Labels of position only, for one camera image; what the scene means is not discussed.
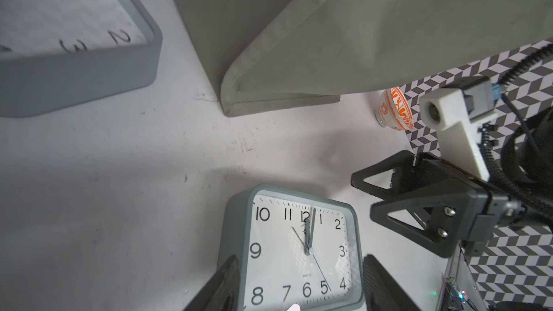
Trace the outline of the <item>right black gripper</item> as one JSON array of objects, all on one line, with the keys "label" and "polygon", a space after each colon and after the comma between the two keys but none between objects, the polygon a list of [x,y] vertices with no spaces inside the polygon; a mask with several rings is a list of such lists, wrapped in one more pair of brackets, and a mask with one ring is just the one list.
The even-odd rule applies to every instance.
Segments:
[{"label": "right black gripper", "polygon": [[449,258],[457,244],[469,257],[482,255],[497,224],[521,207],[491,183],[434,157],[419,158],[418,189],[409,191],[414,162],[412,152],[400,151],[354,172],[351,186],[384,200],[371,206],[373,222],[437,256]]}]

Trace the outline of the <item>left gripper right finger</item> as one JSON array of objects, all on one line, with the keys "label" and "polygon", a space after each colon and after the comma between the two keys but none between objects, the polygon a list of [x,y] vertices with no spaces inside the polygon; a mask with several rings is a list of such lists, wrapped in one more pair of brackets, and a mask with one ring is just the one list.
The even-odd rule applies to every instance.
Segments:
[{"label": "left gripper right finger", "polygon": [[420,308],[373,255],[363,260],[363,291],[368,311],[416,311]]}]

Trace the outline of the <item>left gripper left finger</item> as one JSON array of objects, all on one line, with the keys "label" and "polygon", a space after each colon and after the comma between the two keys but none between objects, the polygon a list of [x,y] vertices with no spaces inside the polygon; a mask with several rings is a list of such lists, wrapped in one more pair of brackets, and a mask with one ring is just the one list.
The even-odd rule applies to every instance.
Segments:
[{"label": "left gripper left finger", "polygon": [[240,263],[230,256],[183,311],[235,311],[238,309]]}]

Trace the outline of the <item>green rectangular analog clock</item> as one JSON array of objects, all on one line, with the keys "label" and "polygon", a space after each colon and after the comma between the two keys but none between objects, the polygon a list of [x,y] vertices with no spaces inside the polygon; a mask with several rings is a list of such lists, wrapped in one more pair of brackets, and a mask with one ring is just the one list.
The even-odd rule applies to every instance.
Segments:
[{"label": "green rectangular analog clock", "polygon": [[358,310],[362,250],[354,208],[259,184],[226,205],[218,266],[240,265],[239,310]]}]

